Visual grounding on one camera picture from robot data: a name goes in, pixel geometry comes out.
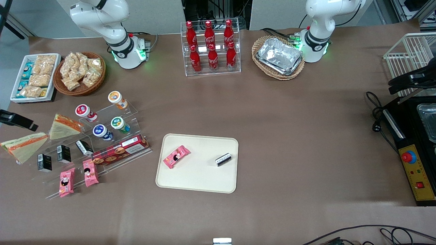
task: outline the yogurt bottle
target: yogurt bottle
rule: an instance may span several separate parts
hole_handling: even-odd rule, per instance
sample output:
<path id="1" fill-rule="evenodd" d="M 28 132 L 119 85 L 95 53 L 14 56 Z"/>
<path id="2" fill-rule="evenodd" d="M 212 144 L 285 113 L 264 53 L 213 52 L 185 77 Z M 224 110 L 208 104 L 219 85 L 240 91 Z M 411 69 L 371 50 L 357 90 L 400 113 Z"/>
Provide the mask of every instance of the yogurt bottle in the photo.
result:
<path id="1" fill-rule="evenodd" d="M 112 119 L 111 125 L 112 128 L 119 130 L 121 133 L 129 133 L 130 131 L 130 126 L 119 116 Z"/>
<path id="2" fill-rule="evenodd" d="M 97 120 L 97 113 L 93 112 L 91 108 L 85 104 L 76 107 L 76 115 L 85 118 L 90 123 Z"/>
<path id="3" fill-rule="evenodd" d="M 127 107 L 127 101 L 123 99 L 123 96 L 118 91 L 112 91 L 108 95 L 108 100 L 112 104 L 115 104 L 118 109 L 125 109 Z"/>
<path id="4" fill-rule="evenodd" d="M 113 139 L 113 133 L 110 132 L 103 124 L 95 126 L 92 132 L 95 136 L 102 138 L 104 141 L 110 141 Z"/>

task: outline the control panel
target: control panel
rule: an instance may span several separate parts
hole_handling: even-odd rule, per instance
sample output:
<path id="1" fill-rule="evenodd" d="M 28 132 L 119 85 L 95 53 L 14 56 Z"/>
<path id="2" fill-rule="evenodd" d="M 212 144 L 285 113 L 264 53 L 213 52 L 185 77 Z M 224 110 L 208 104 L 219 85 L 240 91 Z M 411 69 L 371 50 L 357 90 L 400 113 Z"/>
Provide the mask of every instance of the control panel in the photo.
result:
<path id="1" fill-rule="evenodd" d="M 422 167 L 415 145 L 410 145 L 398 150 L 403 162 L 404 170 L 412 187 L 413 194 L 417 201 L 435 200 L 433 189 Z"/>

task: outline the red glass bottle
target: red glass bottle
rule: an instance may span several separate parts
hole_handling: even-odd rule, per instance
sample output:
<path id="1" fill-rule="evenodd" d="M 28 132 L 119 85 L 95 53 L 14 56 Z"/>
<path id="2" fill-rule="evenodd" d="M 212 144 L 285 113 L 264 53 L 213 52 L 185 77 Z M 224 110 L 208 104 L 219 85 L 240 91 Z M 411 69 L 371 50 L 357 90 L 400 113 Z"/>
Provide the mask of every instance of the red glass bottle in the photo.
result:
<path id="1" fill-rule="evenodd" d="M 212 22 L 210 20 L 206 21 L 206 31 L 204 32 L 204 38 L 206 39 L 206 47 L 210 51 L 211 44 L 214 46 L 215 50 L 215 33 L 212 30 Z"/>
<path id="2" fill-rule="evenodd" d="M 194 73 L 198 74 L 201 72 L 200 56 L 198 55 L 195 46 L 190 46 L 189 48 L 191 50 L 189 58 L 191 59 L 192 69 L 194 70 Z"/>
<path id="3" fill-rule="evenodd" d="M 194 46 L 195 49 L 197 49 L 197 34 L 192 28 L 192 22 L 190 20 L 186 21 L 186 28 L 186 40 L 188 41 L 189 47 L 191 48 L 191 46 Z"/>
<path id="4" fill-rule="evenodd" d="M 211 72 L 217 72 L 218 71 L 218 54 L 215 51 L 215 44 L 209 44 L 209 69 Z"/>
<path id="5" fill-rule="evenodd" d="M 232 20 L 225 21 L 225 30 L 224 30 L 224 48 L 228 48 L 228 44 L 233 42 L 233 29 L 232 29 Z"/>
<path id="6" fill-rule="evenodd" d="M 236 69 L 236 51 L 235 51 L 235 43 L 228 43 L 227 50 L 227 69 L 233 71 Z"/>

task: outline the pink snack package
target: pink snack package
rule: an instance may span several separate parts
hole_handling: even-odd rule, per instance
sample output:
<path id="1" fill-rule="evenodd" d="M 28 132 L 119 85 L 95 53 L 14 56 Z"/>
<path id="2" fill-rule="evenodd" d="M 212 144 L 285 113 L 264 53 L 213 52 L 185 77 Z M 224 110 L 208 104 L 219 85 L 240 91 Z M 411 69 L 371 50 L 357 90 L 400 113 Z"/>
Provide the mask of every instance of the pink snack package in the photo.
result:
<path id="1" fill-rule="evenodd" d="M 184 146 L 179 146 L 175 151 L 173 151 L 173 153 L 167 156 L 163 162 L 168 166 L 168 168 L 173 168 L 178 160 L 182 159 L 182 157 L 189 153 L 191 152 Z"/>
<path id="2" fill-rule="evenodd" d="M 61 182 L 59 183 L 59 196 L 64 197 L 70 193 L 74 193 L 74 170 L 72 168 L 65 172 L 61 172 Z"/>
<path id="3" fill-rule="evenodd" d="M 99 183 L 99 175 L 97 168 L 92 162 L 92 159 L 83 162 L 83 172 L 85 173 L 85 185 L 89 187 L 93 184 Z"/>

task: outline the table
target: table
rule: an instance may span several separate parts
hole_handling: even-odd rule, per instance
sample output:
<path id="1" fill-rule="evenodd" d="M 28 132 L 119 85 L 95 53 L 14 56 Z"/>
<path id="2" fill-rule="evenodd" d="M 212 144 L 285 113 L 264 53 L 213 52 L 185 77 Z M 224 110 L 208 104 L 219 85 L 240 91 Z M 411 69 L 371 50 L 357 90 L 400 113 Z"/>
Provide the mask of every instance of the table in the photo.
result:
<path id="1" fill-rule="evenodd" d="M 302 244 L 337 228 L 377 223 L 434 235 L 436 208 L 415 207 L 398 156 L 371 130 L 372 105 L 364 98 L 370 90 L 383 103 L 393 99 L 382 55 L 418 31 L 415 21 L 337 28 L 321 61 L 288 82 L 266 76 L 251 60 L 261 31 L 242 32 L 241 74 L 189 78 L 179 35 L 160 36 L 150 61 L 133 70 L 119 67 L 101 38 L 31 38 L 32 54 L 102 55 L 106 81 L 86 97 L 58 93 L 53 103 L 11 103 L 9 111 L 48 131 L 55 113 L 74 118 L 79 103 L 98 110 L 119 90 L 138 109 L 153 152 L 105 175 L 102 184 L 48 201 L 28 168 L 1 151 L 0 244 L 211 244 L 214 237 L 236 245 Z M 29 133 L 2 126 L 0 140 Z M 236 138 L 236 191 L 157 187 L 167 133 Z M 339 236 L 383 242 L 375 228 Z"/>

